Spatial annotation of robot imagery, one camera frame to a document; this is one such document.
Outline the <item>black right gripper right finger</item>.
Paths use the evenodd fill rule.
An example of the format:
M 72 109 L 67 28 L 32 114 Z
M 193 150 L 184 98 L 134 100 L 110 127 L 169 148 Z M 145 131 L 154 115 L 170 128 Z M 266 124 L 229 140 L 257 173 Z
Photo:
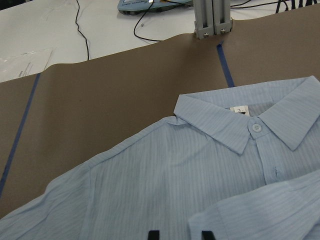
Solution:
M 213 228 L 210 225 L 204 225 L 201 228 L 201 239 L 202 240 L 216 240 Z

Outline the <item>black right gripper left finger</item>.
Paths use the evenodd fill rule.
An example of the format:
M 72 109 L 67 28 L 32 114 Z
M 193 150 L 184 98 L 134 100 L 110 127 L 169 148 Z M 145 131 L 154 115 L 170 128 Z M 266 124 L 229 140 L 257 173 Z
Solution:
M 160 229 L 158 227 L 150 229 L 147 240 L 160 240 Z

